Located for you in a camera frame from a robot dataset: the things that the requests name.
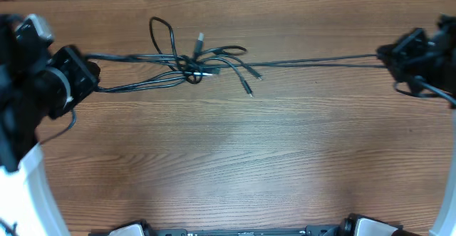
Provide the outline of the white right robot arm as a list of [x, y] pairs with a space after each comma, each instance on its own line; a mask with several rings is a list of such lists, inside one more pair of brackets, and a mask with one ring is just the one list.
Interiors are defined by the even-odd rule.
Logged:
[[442, 202], [429, 235], [455, 234], [455, 16], [440, 14], [435, 31], [414, 28], [379, 46], [376, 56], [393, 78], [395, 91], [412, 98], [439, 99], [448, 107], [451, 136]]

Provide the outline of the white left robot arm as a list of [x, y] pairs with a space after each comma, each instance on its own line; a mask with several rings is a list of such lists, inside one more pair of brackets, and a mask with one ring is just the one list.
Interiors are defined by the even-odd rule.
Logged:
[[100, 68], [73, 45], [49, 51], [46, 21], [1, 15], [1, 234], [68, 235], [44, 168], [36, 128], [97, 88]]

